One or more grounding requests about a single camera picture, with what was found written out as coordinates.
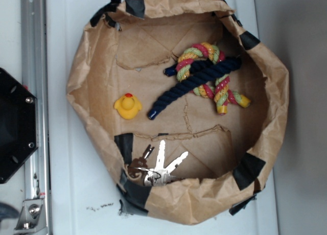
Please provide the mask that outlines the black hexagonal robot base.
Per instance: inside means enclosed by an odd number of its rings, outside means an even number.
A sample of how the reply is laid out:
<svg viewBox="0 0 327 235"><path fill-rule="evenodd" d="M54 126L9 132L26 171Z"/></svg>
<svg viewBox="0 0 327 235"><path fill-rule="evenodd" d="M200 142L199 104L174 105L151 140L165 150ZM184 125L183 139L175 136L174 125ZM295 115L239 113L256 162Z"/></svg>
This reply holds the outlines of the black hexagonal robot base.
<svg viewBox="0 0 327 235"><path fill-rule="evenodd" d="M1 68L1 184L38 148L37 99Z"/></svg>

